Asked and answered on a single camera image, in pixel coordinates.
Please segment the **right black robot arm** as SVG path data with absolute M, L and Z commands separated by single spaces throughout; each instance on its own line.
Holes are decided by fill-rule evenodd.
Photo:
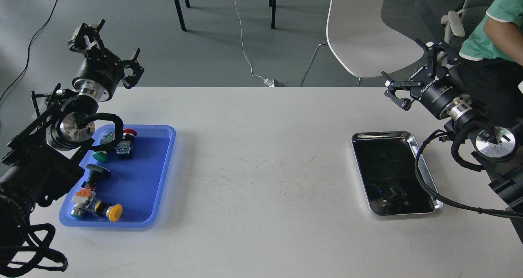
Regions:
M 408 80 L 394 81 L 386 72 L 387 96 L 404 110 L 419 101 L 435 118 L 448 118 L 444 130 L 434 131 L 418 150 L 415 161 L 435 138 L 452 141 L 451 155 L 456 163 L 472 171 L 486 171 L 490 188 L 508 205 L 504 211 L 482 209 L 450 200 L 423 181 L 422 188 L 444 204 L 479 214 L 522 219 L 522 120 L 505 129 L 493 125 L 482 109 L 471 107 L 472 98 L 459 85 L 452 71 L 460 64 L 459 55 L 444 41 L 426 45 L 416 43 L 426 52 L 426 65 Z

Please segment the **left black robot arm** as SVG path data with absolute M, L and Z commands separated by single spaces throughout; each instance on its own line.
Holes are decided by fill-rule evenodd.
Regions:
M 84 176 L 80 162 L 89 150 L 111 150 L 123 140 L 123 120 L 98 112 L 98 104 L 112 99 L 119 82 L 126 89 L 134 87 L 144 68 L 139 49 L 132 59 L 122 60 L 104 46 L 104 24 L 77 27 L 68 48 L 82 53 L 84 60 L 72 89 L 58 83 L 43 94 L 46 109 L 40 112 L 35 102 L 36 119 L 7 144 L 11 151 L 1 159 L 8 166 L 1 176 L 2 276 L 67 269 L 64 254 L 50 247 L 55 227 L 32 225 L 30 214 L 36 205 L 47 207 L 76 185 Z

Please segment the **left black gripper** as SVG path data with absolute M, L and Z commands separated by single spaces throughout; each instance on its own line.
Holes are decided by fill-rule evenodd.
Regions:
M 77 92 L 92 96 L 97 101 L 112 99 L 120 81 L 126 89 L 135 87 L 145 71 L 138 62 L 140 48 L 132 59 L 127 60 L 120 60 L 112 52 L 106 52 L 99 34 L 105 22 L 102 19 L 96 26 L 81 24 L 68 41 L 70 51 L 85 57 L 72 86 Z M 124 69 L 131 69 L 132 74 L 124 76 Z

